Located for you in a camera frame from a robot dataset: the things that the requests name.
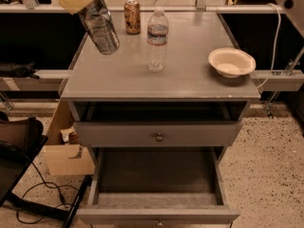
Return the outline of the grey top drawer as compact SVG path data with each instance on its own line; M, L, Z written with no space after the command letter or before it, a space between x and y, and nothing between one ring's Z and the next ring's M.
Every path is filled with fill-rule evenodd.
M76 122L90 147L203 147L232 145L242 122Z

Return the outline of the clear plastic water bottle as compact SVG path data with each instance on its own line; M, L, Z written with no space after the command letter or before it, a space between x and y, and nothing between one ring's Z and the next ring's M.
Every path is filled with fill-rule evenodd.
M163 7L155 7L147 24L147 66L153 72L164 69L169 23Z

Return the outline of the brown bag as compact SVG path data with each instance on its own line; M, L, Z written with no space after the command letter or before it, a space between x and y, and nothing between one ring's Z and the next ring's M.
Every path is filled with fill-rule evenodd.
M43 130L43 124L35 117L10 121L7 114L0 111L0 144L2 146L29 152L38 144Z

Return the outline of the grey drawer cabinet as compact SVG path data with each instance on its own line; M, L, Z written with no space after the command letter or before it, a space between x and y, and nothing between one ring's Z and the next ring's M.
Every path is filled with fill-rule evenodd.
M213 12L169 12L169 43L166 65L158 73L146 66L146 37L124 32L124 17L113 20L121 45L111 55L101 54L86 41L62 98L76 122L242 122L251 101L259 94L247 76L227 79L209 64L216 48L230 39ZM218 166L229 146L213 148ZM108 148L178 147L90 147L98 160Z

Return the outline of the cardboard box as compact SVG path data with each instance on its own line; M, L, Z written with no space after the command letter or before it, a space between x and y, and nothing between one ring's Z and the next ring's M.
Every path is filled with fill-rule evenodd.
M45 145L47 167L52 176L92 175L95 169L88 149L73 127L68 104L60 102L52 116Z

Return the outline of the brown gold soda can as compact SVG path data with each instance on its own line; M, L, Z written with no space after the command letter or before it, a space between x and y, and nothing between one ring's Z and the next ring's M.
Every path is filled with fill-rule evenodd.
M137 0L128 0L124 4L125 29L129 34L141 32L140 3Z

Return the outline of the silver redbull can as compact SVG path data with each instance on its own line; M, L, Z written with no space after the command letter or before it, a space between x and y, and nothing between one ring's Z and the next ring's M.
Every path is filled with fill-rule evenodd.
M105 0L92 0L78 15L90 39L102 54L109 55L118 50L120 40Z

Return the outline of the open grey middle drawer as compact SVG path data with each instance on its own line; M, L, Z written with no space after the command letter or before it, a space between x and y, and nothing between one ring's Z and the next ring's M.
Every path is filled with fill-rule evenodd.
M98 155L85 208L87 224L232 223L213 148L108 148Z

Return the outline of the white paper bowl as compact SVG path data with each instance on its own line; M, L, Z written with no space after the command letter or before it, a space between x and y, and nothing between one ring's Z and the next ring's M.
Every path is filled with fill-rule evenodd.
M248 75L256 69L255 59L248 53L231 47L213 50L208 56L209 64L225 78Z

